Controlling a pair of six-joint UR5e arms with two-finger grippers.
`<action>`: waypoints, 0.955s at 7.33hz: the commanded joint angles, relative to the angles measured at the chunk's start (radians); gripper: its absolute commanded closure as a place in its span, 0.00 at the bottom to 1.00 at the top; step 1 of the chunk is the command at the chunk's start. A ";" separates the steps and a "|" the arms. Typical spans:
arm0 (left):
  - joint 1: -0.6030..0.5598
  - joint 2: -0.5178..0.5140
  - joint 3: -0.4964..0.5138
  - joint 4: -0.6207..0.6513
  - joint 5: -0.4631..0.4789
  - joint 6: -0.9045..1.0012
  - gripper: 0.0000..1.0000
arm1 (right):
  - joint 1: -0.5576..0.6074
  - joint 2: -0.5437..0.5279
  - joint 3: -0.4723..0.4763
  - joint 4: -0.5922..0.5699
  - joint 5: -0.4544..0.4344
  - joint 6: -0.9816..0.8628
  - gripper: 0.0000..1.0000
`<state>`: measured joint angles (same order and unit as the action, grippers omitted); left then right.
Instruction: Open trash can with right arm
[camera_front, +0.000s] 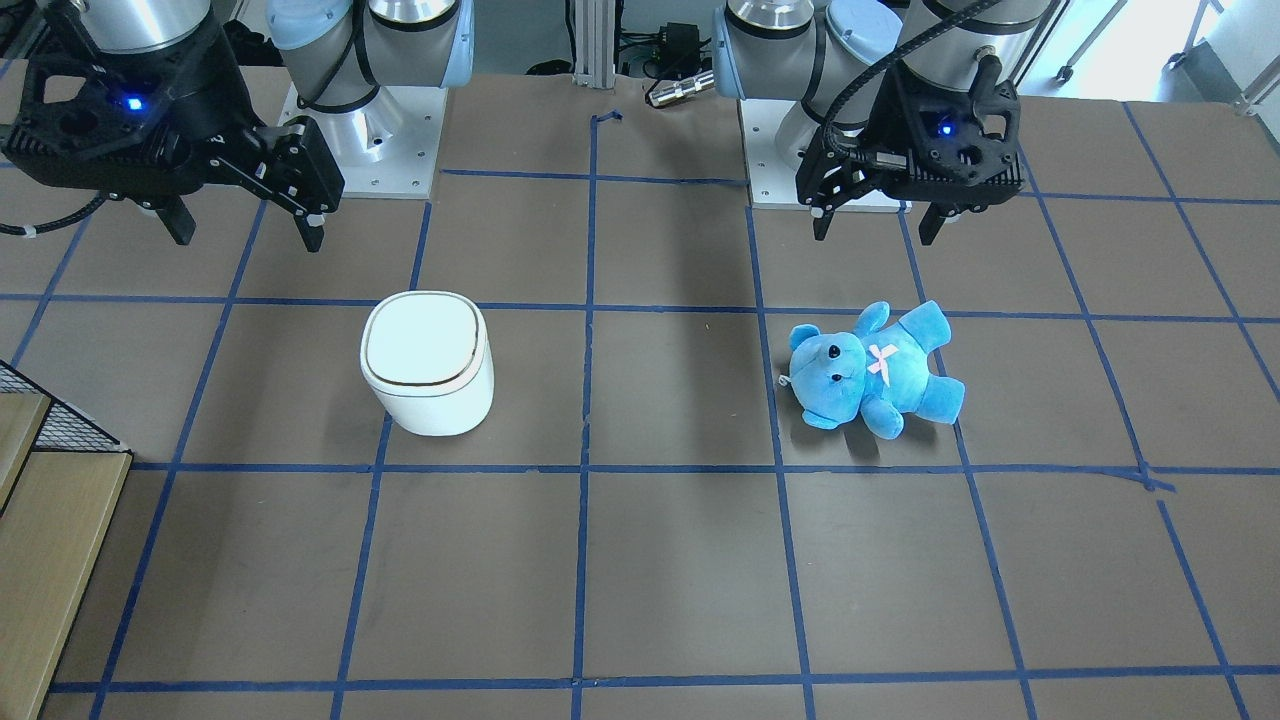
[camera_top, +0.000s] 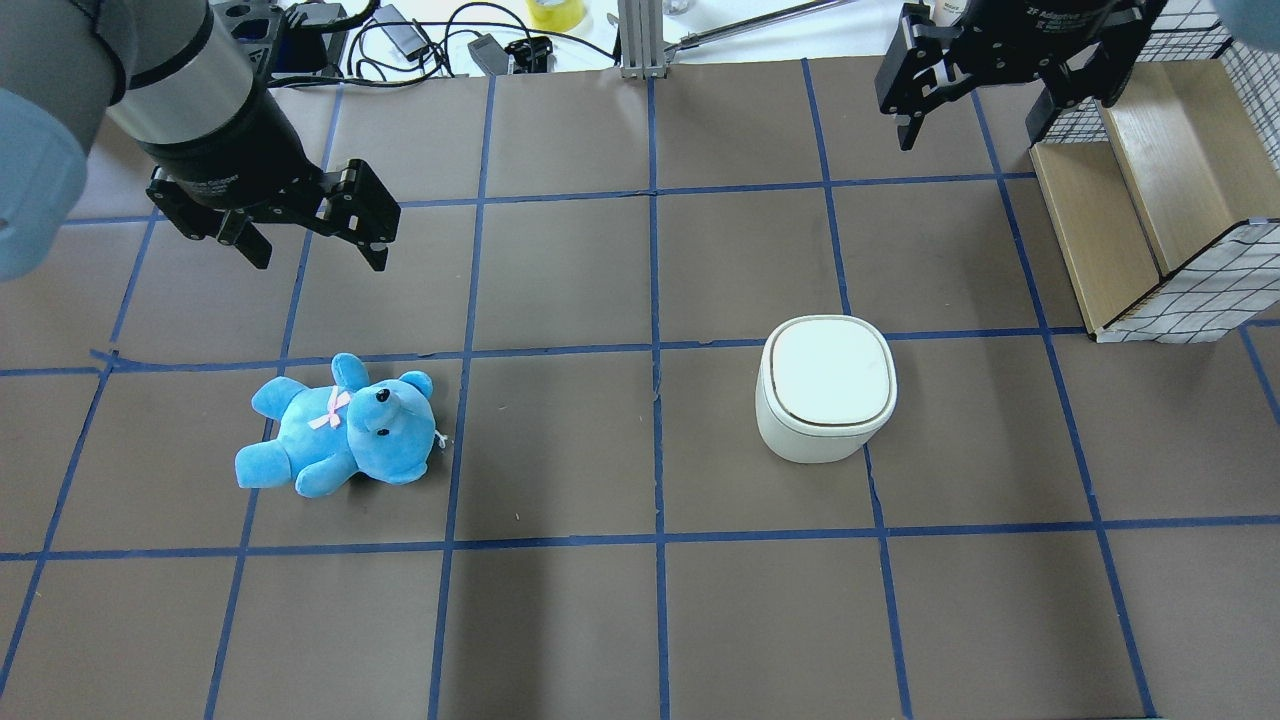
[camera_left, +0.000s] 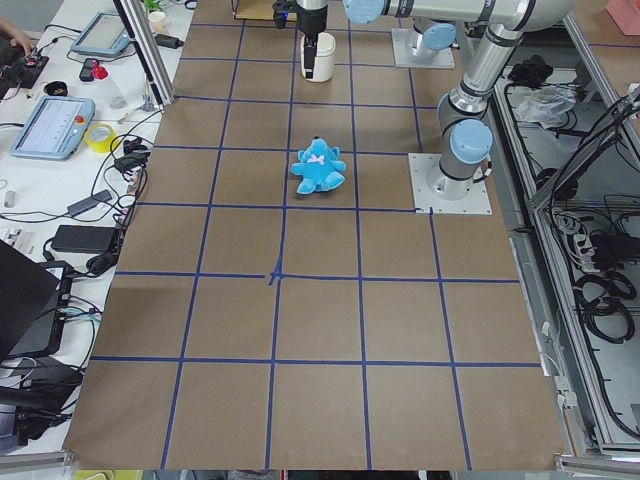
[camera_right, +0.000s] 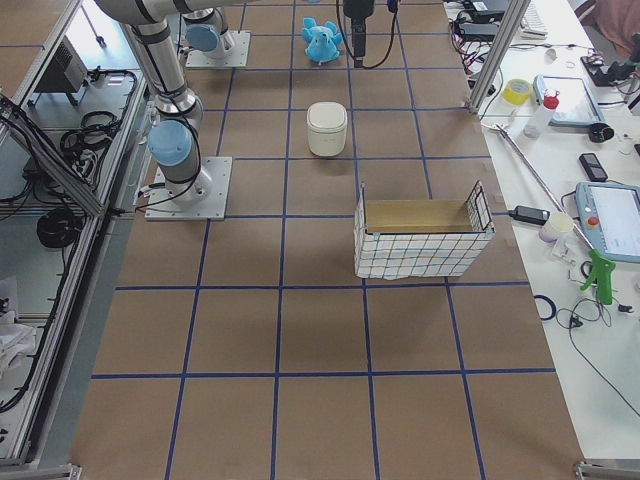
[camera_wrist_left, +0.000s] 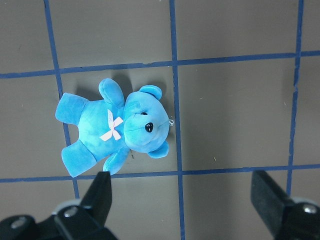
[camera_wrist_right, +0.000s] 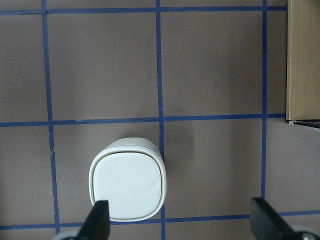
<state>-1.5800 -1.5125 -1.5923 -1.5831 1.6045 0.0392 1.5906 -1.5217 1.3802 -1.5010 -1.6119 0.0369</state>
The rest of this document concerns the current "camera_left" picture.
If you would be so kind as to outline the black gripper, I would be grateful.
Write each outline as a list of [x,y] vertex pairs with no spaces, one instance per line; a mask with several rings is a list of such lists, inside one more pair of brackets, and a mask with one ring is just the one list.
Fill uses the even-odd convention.
[[303,72],[305,79],[314,77],[318,35],[326,30],[327,0],[296,0],[297,28],[305,35],[303,42]]

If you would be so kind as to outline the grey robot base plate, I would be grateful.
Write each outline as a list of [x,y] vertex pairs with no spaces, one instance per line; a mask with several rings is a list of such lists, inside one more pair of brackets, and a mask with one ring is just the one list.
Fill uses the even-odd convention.
[[478,166],[471,179],[452,180],[441,172],[440,157],[436,153],[408,155],[414,209],[424,214],[491,215],[482,168]]

